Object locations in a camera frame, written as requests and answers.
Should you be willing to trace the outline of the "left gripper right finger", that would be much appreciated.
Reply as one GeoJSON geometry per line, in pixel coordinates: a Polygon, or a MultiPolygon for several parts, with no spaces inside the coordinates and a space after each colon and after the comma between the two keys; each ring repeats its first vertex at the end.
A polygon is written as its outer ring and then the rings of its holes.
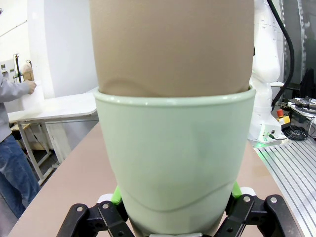
{"type": "Polygon", "coordinates": [[[240,237],[246,226],[256,226],[264,237],[300,237],[302,234],[282,196],[256,196],[252,188],[234,183],[217,237],[240,237]]]}

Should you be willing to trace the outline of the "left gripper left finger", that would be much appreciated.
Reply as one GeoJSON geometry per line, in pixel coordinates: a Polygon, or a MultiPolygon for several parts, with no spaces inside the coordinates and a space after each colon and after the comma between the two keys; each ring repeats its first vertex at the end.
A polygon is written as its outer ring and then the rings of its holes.
{"type": "Polygon", "coordinates": [[[57,233],[58,237],[95,237],[107,231],[111,237],[133,237],[127,225],[119,187],[112,194],[100,196],[93,207],[82,203],[72,205],[57,233]]]}

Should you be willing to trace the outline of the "person's right hand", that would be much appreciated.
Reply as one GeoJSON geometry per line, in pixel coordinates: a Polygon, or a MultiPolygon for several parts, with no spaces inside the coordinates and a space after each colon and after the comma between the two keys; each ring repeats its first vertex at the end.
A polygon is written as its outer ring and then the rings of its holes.
{"type": "Polygon", "coordinates": [[[36,88],[36,83],[34,81],[31,80],[26,80],[24,81],[24,83],[28,86],[28,94],[31,95],[34,93],[35,88],[36,88]]]}

